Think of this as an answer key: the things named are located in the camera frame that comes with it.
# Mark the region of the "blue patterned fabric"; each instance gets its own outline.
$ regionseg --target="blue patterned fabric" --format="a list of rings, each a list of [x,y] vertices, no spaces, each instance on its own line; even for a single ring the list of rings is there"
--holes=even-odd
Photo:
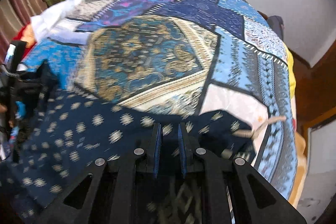
[[[171,4],[156,7],[148,13],[179,17],[196,22],[212,30],[219,26],[244,40],[244,19],[241,15],[219,7],[217,0],[179,0]]]
[[[243,0],[219,0],[218,5],[233,10],[238,14],[253,19],[268,27],[266,20],[251,5]]]
[[[252,48],[221,28],[218,60],[212,79],[256,97],[268,107],[270,117],[284,115],[285,122],[270,125],[270,136],[258,167],[263,177],[289,198],[296,172],[296,150],[290,107],[289,80],[283,62]]]
[[[71,81],[77,62],[81,57],[82,49],[79,46],[69,46],[45,38],[34,46],[23,63],[28,67],[28,71],[36,71],[43,60],[47,59],[52,72],[58,76],[60,86],[64,89]]]
[[[163,126],[163,145],[171,157],[167,162],[175,161],[173,152],[178,147],[180,122],[187,123],[189,135],[198,138],[202,147],[217,155],[224,148],[230,148],[235,155],[246,144],[252,144],[249,138],[232,135],[238,129],[251,130],[250,126],[221,110],[182,119],[177,115],[139,112],[66,91],[56,96],[48,103],[45,114],[36,116],[32,123],[35,128],[31,140],[23,145],[21,162],[8,159],[0,164],[2,186],[22,183],[24,188],[16,189],[19,194],[27,191],[41,207],[47,206],[95,159],[115,160],[133,151],[140,138],[151,136],[154,122]],[[234,131],[233,123],[239,124]]]
[[[118,0],[98,13],[94,22],[87,22],[77,28],[81,31],[96,31],[105,26],[120,26],[134,16],[156,4],[173,2],[174,0]]]
[[[122,28],[100,31],[89,45],[91,65],[83,61],[87,67],[78,71],[75,82],[91,79],[86,88],[114,103],[154,88],[157,96],[173,86],[178,89],[186,77],[189,85],[200,81],[200,77],[193,80],[190,76],[209,69],[210,62],[204,65],[207,59],[200,54],[202,50],[168,17],[135,17]]]

